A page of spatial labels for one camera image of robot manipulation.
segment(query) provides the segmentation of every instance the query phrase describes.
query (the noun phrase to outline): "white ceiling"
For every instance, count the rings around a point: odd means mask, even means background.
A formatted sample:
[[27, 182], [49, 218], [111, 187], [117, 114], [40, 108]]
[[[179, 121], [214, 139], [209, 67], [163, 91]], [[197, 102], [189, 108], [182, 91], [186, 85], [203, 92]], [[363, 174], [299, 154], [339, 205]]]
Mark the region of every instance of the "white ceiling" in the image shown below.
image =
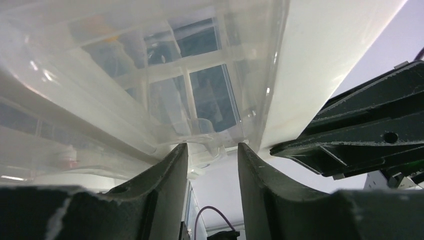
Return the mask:
[[[334, 96], [383, 74], [404, 61], [413, 60], [424, 47], [423, 10], [423, 0], [409, 0], [341, 83]], [[205, 169], [205, 175], [191, 181], [199, 207], [214, 206], [233, 224], [243, 222], [236, 158], [233, 154], [212, 164]], [[365, 182], [364, 175], [334, 181], [284, 158], [272, 157], [267, 162], [300, 183], [327, 193], [341, 188], [361, 189]], [[225, 224], [212, 211], [203, 212], [202, 217], [207, 228]]]

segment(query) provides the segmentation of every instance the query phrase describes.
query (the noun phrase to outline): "plastic container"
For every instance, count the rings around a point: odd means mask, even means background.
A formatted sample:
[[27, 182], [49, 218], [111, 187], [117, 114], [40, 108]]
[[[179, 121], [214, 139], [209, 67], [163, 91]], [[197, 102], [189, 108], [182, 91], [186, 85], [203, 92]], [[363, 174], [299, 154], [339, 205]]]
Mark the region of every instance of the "plastic container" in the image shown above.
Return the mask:
[[[156, 159], [193, 143], [191, 166], [220, 159], [239, 142], [258, 149], [287, 7], [286, 0], [2, 1], [0, 102], [42, 123], [72, 126], [111, 151], [79, 121]], [[16, 86], [35, 100], [7, 90]], [[52, 118], [55, 107], [78, 121]], [[3, 118], [9, 129], [13, 117]], [[35, 129], [26, 134], [45, 141], [44, 128]], [[80, 152], [97, 151], [63, 148], [58, 158], [78, 163]]]

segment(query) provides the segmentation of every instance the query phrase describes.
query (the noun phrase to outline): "cable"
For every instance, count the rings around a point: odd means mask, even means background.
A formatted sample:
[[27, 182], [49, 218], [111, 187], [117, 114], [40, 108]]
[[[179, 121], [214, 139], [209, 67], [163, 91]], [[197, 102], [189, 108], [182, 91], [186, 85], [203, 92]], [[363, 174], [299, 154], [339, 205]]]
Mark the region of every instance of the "cable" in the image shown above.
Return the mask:
[[196, 221], [194, 222], [194, 240], [196, 240], [196, 235], [197, 235], [197, 229], [198, 229], [198, 221], [199, 221], [199, 217], [200, 214], [206, 210], [206, 209], [212, 209], [215, 212], [217, 212], [219, 215], [221, 215], [221, 217], [225, 220], [226, 224], [228, 224], [228, 226], [231, 228], [231, 230], [235, 231], [236, 229], [233, 227], [233, 225], [231, 225], [230, 221], [228, 221], [228, 219], [224, 216], [224, 214], [218, 210], [217, 208], [213, 207], [213, 206], [205, 206], [202, 209], [200, 209], [200, 211], [198, 212], [197, 216], [196, 216]]
[[414, 58], [414, 61], [421, 60], [423, 59], [423, 57], [424, 57], [424, 47], [421, 49], [421, 51], [418, 52], [418, 54]]

